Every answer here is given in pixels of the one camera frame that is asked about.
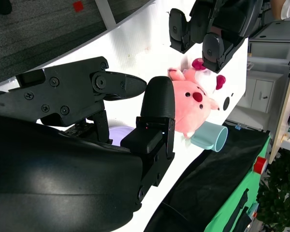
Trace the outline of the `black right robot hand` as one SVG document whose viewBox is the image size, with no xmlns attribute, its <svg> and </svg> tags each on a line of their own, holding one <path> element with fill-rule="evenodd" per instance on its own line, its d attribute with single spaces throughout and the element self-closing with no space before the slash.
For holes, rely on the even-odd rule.
<svg viewBox="0 0 290 232">
<path fill-rule="evenodd" d="M 110 232 L 174 159 L 169 77 L 104 57 L 18 75 L 0 91 L 0 232 Z"/>
</svg>

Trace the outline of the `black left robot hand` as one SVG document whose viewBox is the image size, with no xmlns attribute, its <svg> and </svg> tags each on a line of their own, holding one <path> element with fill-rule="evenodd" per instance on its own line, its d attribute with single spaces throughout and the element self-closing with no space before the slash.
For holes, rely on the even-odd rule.
<svg viewBox="0 0 290 232">
<path fill-rule="evenodd" d="M 219 73 L 250 36 L 259 17 L 261 0 L 197 0 L 190 21 L 176 8 L 169 13 L 171 48 L 186 53 L 202 44 L 203 65 Z"/>
</svg>

